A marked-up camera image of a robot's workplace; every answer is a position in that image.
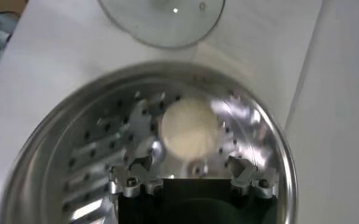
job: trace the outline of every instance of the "white table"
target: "white table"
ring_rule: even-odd
[[[228,0],[206,40],[169,51],[114,28],[95,0],[31,0],[0,63],[0,197],[19,149],[49,111],[125,65],[181,60],[214,66],[258,94],[284,125],[320,5]]]

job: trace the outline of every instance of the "screw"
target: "screw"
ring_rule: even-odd
[[[129,121],[129,117],[128,116],[124,117],[124,120],[123,120],[124,124],[127,124],[128,121]]]
[[[139,100],[140,99],[140,91],[137,91],[135,94],[135,99]]]
[[[90,179],[90,174],[86,173],[86,175],[84,175],[84,181],[88,181],[88,179]]]
[[[69,167],[74,166],[74,165],[75,165],[75,162],[76,162],[76,159],[75,159],[75,158],[71,158],[70,161],[69,161],[69,163],[68,163]]]
[[[204,2],[199,3],[199,9],[204,10],[206,8],[206,4]]]
[[[149,129],[150,129],[151,131],[155,131],[155,125],[154,125],[154,124],[151,124],[151,126],[149,127]]]
[[[259,186],[262,188],[268,188],[269,182],[266,179],[260,179],[259,180]]]
[[[110,128],[111,128],[111,125],[109,123],[107,123],[105,125],[105,131],[108,132],[110,130]]]
[[[235,100],[240,100],[240,96],[237,95],[235,92],[233,92],[232,90],[229,91],[230,97],[235,99]]]
[[[90,132],[86,131],[86,133],[84,134],[84,139],[88,140],[90,138]]]
[[[94,156],[95,156],[95,150],[92,150],[92,151],[90,152],[90,157],[93,158]]]
[[[63,205],[63,212],[68,212],[69,210],[69,204],[64,204]]]
[[[133,138],[134,138],[135,136],[133,135],[133,134],[130,134],[129,136],[128,136],[128,139],[129,139],[129,141],[133,141]]]
[[[65,183],[64,184],[64,191],[67,192],[69,190],[69,184]]]
[[[229,193],[231,197],[235,197],[235,198],[241,197],[241,189],[239,188],[233,188],[232,190],[230,190]]]
[[[85,194],[84,195],[84,200],[88,201],[89,199],[90,199],[90,194],[89,193]]]
[[[135,177],[129,177],[127,180],[126,180],[126,185],[128,187],[134,187],[137,185],[137,178]]]
[[[108,192],[108,188],[109,188],[108,184],[105,184],[105,186],[104,186],[104,192]]]
[[[117,101],[117,107],[121,107],[122,105],[123,105],[122,100],[118,100],[118,101]]]
[[[108,147],[112,149],[112,148],[114,148],[114,145],[115,145],[114,141],[111,141],[110,144],[108,145]]]
[[[162,109],[164,109],[164,107],[165,107],[165,103],[163,101],[161,101],[159,103],[159,108],[162,110]]]
[[[163,195],[163,187],[156,186],[154,189],[154,196],[161,197]]]

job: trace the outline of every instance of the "stainless steel pot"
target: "stainless steel pot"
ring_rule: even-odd
[[[202,97],[218,115],[215,153],[185,163],[164,148],[159,122],[183,97]],[[0,223],[115,223],[108,170],[152,153],[161,178],[230,178],[229,156],[277,171],[277,223],[294,223],[297,183],[288,144],[274,118],[237,81],[187,63],[124,68],[55,107],[25,143],[1,205]],[[207,167],[194,172],[195,167]]]

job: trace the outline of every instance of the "bolt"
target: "bolt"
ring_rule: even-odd
[[[262,188],[268,188],[269,182],[266,179],[260,179],[259,180],[259,186]]]
[[[128,187],[134,187],[137,185],[137,178],[135,177],[129,177],[127,180],[126,180],[126,185]]]

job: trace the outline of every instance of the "metal plate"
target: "metal plate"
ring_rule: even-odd
[[[217,114],[215,153],[179,161],[158,133],[165,109],[183,97],[206,99]],[[65,99],[26,142],[2,204],[0,223],[112,223],[108,169],[152,155],[162,178],[231,178],[229,155],[279,174],[279,219],[294,220],[296,176],[278,126],[258,100],[226,76],[185,63],[126,68]]]

